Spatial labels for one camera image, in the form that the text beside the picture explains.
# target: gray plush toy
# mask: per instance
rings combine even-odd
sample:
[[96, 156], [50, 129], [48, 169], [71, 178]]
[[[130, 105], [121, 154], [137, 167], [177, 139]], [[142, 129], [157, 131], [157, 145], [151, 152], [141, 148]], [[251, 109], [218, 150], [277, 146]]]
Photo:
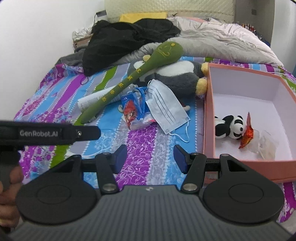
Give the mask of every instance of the gray plush toy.
[[[128, 69], [128, 75], [141, 67], [145, 61], [132, 62]], [[207, 75], [207, 63], [197, 63], [182, 60], [169, 64], [158, 69], [154, 69], [141, 76], [135, 84], [139, 87], [147, 86], [148, 82], [156, 79], [168, 86], [177, 98], [196, 94], [203, 95], [207, 91], [207, 80], [203, 78]]]

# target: blue curtain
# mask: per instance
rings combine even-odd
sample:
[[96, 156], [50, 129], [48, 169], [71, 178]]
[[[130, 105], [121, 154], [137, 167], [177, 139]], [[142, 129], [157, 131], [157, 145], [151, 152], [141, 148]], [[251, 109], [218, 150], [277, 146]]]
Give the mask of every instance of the blue curtain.
[[294, 75], [294, 77], [296, 77], [296, 65], [295, 65], [295, 68], [294, 68], [294, 71], [293, 71], [293, 75]]

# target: green massage hammer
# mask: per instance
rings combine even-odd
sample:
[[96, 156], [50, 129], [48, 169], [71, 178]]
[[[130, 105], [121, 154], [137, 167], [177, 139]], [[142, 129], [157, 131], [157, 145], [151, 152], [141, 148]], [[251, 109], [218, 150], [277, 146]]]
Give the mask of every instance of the green massage hammer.
[[151, 57], [140, 68], [132, 72], [122, 82], [116, 85], [108, 93], [102, 96], [96, 103], [93, 103], [81, 114], [81, 124], [93, 121], [98, 113], [110, 103], [120, 92], [134, 83], [139, 77], [148, 71], [159, 68], [164, 65], [172, 64], [178, 61], [183, 55], [183, 48], [175, 42], [164, 42], [160, 44], [152, 53]]

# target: human hand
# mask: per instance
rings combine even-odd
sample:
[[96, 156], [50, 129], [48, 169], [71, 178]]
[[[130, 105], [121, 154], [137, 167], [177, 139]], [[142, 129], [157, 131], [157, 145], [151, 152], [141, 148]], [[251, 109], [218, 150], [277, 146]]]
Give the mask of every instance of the human hand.
[[17, 166], [12, 169], [9, 177], [10, 186], [6, 191], [3, 192], [3, 184], [0, 182], [0, 226], [15, 228], [20, 219], [15, 197], [24, 179], [22, 168]]

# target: plastic bottle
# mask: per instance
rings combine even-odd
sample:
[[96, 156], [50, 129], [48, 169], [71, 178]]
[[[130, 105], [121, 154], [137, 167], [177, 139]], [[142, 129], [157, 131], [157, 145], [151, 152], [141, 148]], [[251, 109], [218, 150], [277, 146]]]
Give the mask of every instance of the plastic bottle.
[[[125, 88], [119, 95], [117, 95], [110, 103], [120, 101], [121, 96], [126, 95], [129, 91], [133, 90], [133, 88], [138, 87], [137, 85], [131, 84], [127, 88]], [[114, 86], [111, 86], [107, 89], [95, 92], [88, 96], [82, 97], [78, 100], [77, 104], [81, 112], [84, 112], [89, 106], [93, 103], [97, 102], [104, 94], [108, 93]]]

